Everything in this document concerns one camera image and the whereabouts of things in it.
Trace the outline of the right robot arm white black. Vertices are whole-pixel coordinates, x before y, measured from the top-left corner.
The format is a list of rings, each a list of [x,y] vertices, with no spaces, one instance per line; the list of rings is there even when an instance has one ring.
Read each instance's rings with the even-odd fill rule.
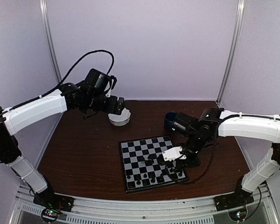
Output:
[[[238,180],[230,202],[240,206],[256,188],[280,169],[280,115],[256,115],[232,112],[224,108],[203,111],[199,119],[179,113],[175,116],[171,130],[188,140],[181,146],[163,152],[165,161],[181,161],[188,166],[205,146],[216,142],[217,137],[247,137],[267,140],[272,143],[265,157]]]

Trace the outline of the folding black silver chessboard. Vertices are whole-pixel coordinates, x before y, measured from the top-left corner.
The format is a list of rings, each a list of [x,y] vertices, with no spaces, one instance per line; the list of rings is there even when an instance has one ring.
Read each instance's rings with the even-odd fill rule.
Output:
[[[173,147],[168,135],[118,143],[125,193],[136,193],[172,185],[189,178],[175,161],[163,162],[162,154]]]

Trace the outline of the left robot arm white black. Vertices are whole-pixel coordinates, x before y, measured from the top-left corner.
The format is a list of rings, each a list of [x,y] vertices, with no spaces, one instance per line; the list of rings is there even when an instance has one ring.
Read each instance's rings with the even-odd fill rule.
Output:
[[[15,134],[40,120],[55,114],[78,109],[88,119],[89,109],[120,115],[125,101],[111,95],[117,79],[91,69],[78,84],[65,83],[48,95],[40,95],[18,106],[0,107],[0,163],[8,165],[20,176],[47,207],[54,207],[58,198],[50,183],[41,175],[18,148]]]

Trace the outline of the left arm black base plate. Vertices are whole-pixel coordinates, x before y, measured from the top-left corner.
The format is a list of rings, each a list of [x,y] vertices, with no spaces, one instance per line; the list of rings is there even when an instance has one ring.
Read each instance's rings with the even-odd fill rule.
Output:
[[[75,199],[70,196],[62,196],[55,193],[42,192],[40,194],[35,194],[33,203],[57,211],[71,212],[74,200]]]

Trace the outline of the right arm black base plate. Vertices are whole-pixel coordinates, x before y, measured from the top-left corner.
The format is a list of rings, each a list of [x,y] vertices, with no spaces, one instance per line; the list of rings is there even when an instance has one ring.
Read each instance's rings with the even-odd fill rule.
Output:
[[[244,198],[242,196],[237,196],[235,193],[216,196],[213,199],[217,211],[229,210],[254,202],[254,198],[252,196]]]

